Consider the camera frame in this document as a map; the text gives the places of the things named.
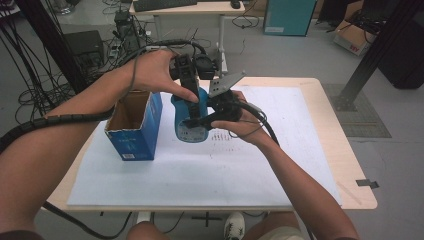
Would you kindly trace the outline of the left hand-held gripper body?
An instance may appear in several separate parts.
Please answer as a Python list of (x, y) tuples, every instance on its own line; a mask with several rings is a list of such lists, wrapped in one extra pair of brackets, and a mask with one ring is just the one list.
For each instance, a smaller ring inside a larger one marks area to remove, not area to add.
[(216, 64), (206, 54), (178, 55), (170, 66), (170, 76), (173, 80), (198, 76), (201, 80), (212, 80), (217, 71)]

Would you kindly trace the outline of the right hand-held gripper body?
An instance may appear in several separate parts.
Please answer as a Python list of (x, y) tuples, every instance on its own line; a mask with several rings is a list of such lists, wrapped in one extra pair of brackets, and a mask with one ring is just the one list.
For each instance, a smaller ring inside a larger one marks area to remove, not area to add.
[(231, 88), (246, 76), (244, 71), (234, 73), (210, 81), (207, 106), (214, 110), (212, 120), (237, 121), (241, 117), (241, 109), (234, 105), (237, 101)]

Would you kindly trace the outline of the blue bottle with white cap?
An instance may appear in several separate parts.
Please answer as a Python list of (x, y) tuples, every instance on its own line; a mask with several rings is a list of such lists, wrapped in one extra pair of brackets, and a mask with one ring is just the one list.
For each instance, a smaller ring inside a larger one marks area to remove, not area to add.
[[(200, 88), (198, 110), (200, 118), (206, 117), (208, 115), (207, 99), (207, 92), (203, 88)], [(183, 123), (184, 120), (190, 119), (189, 105), (192, 103), (187, 102), (175, 95), (171, 96), (171, 103), (175, 108), (174, 130), (177, 138), (180, 141), (186, 143), (200, 143), (205, 141), (208, 137), (208, 130), (205, 127), (199, 126), (194, 128), (188, 128)]]

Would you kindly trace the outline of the blue cardboard box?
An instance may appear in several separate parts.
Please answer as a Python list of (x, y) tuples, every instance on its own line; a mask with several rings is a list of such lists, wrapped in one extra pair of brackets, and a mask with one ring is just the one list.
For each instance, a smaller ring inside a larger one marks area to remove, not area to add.
[(153, 160), (163, 103), (159, 93), (133, 91), (119, 100), (105, 133), (124, 161)]

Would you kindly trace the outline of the white paper mat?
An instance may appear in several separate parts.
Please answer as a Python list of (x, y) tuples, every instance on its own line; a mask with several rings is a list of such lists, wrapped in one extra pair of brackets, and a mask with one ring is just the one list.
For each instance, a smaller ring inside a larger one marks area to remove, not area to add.
[[(282, 149), (333, 197), (339, 195), (302, 91), (244, 86), (247, 100), (267, 116)], [(290, 202), (268, 161), (253, 145), (213, 129), (201, 143), (174, 133), (174, 108), (163, 94), (155, 157), (124, 161), (98, 125), (68, 198), (70, 206), (287, 207)]]

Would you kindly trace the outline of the white-legged wooden desk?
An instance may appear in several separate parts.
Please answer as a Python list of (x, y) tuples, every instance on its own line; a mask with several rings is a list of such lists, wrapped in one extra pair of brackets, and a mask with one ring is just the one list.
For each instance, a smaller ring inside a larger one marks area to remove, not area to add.
[(198, 2), (196, 5), (190, 6), (136, 12), (134, 9), (136, 1), (133, 0), (130, 5), (130, 14), (134, 16), (152, 16), (158, 40), (165, 39), (165, 29), (218, 28), (218, 39), (212, 46), (217, 47), (221, 73), (225, 74), (228, 72), (224, 49), (225, 18), (242, 15), (245, 12), (242, 2), (239, 2), (239, 8), (233, 8), (230, 2), (213, 1)]

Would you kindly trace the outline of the black keyboard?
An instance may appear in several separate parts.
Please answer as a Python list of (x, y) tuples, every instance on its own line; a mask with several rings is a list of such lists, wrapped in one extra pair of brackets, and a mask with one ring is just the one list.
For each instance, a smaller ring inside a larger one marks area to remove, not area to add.
[(145, 12), (196, 4), (197, 0), (136, 0), (133, 2), (133, 8), (135, 12)]

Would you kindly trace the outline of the teal cabinet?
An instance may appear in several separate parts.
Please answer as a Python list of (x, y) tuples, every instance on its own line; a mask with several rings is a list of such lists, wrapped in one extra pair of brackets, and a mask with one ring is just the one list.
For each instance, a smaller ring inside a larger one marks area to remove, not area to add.
[(317, 0), (267, 0), (263, 33), (306, 36)]

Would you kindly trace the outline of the white shoe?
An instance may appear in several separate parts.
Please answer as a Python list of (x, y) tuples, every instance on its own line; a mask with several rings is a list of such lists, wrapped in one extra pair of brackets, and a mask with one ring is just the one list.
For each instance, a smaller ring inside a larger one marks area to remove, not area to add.
[(245, 220), (240, 212), (231, 213), (224, 226), (224, 240), (241, 240), (245, 234)]

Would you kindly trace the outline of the light wooden table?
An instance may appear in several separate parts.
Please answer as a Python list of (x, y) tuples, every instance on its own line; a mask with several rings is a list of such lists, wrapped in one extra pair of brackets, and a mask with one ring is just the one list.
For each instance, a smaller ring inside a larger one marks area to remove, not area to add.
[[(314, 78), (246, 77), (237, 84), (257, 87), (297, 87), (302, 91), (315, 131), (324, 151), (339, 195), (334, 197), (344, 209), (374, 209), (377, 201), (368, 186), (360, 187), (356, 180), (366, 179), (344, 131), (330, 105), (319, 80)], [(78, 154), (72, 167), (54, 191), (49, 201), (64, 211), (235, 211), (283, 210), (287, 207), (129, 207), (129, 206), (70, 206), (67, 201), (77, 178), (80, 164), (94, 133)]]

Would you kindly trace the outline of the black equipment box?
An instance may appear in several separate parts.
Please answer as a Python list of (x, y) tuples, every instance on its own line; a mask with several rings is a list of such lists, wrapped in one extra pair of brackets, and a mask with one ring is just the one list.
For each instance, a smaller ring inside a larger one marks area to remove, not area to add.
[(104, 64), (103, 41), (97, 30), (67, 33), (64, 37), (80, 67), (86, 69)]

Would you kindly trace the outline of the person's left leg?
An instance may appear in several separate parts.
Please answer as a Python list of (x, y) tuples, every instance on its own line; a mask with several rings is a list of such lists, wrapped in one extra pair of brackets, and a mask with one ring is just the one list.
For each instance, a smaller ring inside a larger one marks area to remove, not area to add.
[(170, 240), (154, 224), (144, 221), (131, 227), (126, 240)]

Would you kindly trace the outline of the grey tape strip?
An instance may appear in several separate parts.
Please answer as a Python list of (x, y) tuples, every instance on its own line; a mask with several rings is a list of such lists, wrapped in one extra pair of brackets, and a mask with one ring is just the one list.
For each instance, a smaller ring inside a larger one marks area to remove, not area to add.
[(368, 186), (371, 189), (379, 188), (379, 184), (377, 181), (371, 181), (369, 179), (359, 179), (356, 180), (356, 183), (360, 187)]

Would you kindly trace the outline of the large black case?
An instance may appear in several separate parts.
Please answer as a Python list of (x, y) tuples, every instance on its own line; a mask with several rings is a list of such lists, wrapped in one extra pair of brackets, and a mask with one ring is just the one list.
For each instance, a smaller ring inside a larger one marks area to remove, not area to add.
[(397, 89), (424, 84), (424, 23), (413, 20), (401, 32), (379, 63), (379, 70)]

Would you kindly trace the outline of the black metal post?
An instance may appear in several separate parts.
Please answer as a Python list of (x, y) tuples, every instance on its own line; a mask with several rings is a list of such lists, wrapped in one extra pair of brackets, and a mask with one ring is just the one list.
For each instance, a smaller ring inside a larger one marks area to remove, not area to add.
[(75, 93), (85, 90), (89, 84), (76, 63), (70, 47), (41, 0), (14, 0), (24, 14), (56, 65), (64, 74)]

